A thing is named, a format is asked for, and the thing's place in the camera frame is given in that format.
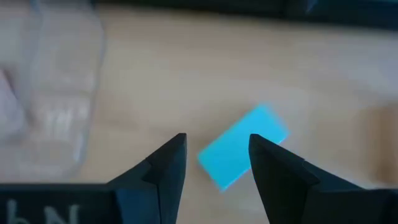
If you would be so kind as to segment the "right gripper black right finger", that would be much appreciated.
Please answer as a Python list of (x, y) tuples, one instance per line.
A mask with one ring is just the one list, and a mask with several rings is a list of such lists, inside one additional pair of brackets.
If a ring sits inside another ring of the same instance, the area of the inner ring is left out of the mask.
[(398, 224), (398, 189), (365, 189), (251, 134), (251, 169), (270, 224)]

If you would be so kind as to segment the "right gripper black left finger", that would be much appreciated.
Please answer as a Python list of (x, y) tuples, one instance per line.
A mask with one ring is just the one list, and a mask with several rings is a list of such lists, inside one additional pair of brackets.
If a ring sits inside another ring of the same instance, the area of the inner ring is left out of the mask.
[(108, 185), (122, 224), (176, 224), (187, 166), (187, 135), (179, 133)]

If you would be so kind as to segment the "teal rectangular block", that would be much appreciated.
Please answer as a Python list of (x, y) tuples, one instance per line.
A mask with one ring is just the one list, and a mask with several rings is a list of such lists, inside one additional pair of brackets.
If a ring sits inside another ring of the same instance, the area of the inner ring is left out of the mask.
[(279, 117), (266, 105), (258, 105), (201, 150), (198, 163), (219, 191), (225, 191), (250, 168), (249, 137), (259, 134), (280, 144), (289, 135)]

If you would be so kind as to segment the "clear plastic bin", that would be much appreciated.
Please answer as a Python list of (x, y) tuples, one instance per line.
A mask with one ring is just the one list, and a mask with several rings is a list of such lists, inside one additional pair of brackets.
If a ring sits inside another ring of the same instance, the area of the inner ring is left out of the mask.
[(104, 47), (89, 0), (0, 0), (0, 68), (27, 120), (0, 144), (0, 182), (52, 182), (80, 168)]

